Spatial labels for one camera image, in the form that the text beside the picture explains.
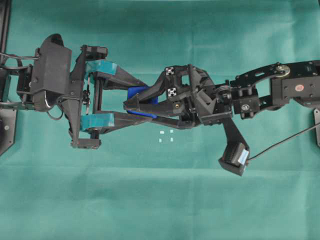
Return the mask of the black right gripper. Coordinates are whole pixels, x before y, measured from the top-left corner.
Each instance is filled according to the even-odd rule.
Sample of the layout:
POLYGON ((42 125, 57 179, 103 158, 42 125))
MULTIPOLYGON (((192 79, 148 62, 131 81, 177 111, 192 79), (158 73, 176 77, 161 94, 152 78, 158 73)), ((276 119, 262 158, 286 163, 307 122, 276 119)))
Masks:
POLYGON ((151 122, 184 130, 223 124, 232 128, 232 88, 228 80, 214 84, 205 70, 191 64, 166 67, 154 85, 123 102, 127 111, 156 115, 151 122), (142 103, 166 93, 158 104, 142 103))

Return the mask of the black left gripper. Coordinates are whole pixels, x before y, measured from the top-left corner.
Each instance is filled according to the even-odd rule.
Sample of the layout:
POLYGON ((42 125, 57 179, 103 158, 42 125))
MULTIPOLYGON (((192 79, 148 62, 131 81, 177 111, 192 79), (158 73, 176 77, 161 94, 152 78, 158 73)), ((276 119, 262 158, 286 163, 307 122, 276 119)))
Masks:
POLYGON ((134 77, 114 62, 104 60, 108 56, 108 49, 100 46, 83 45, 81 53, 69 74, 66 95, 61 97, 60 106, 68 120, 68 133, 71 146, 80 149, 97 149, 101 141, 97 138, 80 138, 79 133, 89 129, 98 129, 101 133, 151 122, 150 116, 130 114, 116 111, 103 111, 89 115, 82 115, 84 100, 84 83, 90 74, 95 80, 103 81, 103 90, 128 90, 132 87, 147 87, 148 85, 134 77))

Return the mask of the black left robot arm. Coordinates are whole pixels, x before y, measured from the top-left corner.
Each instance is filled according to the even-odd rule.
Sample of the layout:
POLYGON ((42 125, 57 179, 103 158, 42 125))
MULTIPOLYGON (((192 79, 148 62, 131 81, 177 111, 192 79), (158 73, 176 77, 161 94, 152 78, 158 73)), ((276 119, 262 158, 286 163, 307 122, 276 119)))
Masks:
POLYGON ((148 123, 150 113, 102 110, 105 90, 144 87, 139 79, 107 61, 108 49, 83 45, 71 66, 72 51, 46 39, 33 56, 0 55, 0 151, 14 143, 19 111, 49 114, 58 108, 68 122, 71 146, 97 149, 100 135, 148 123))

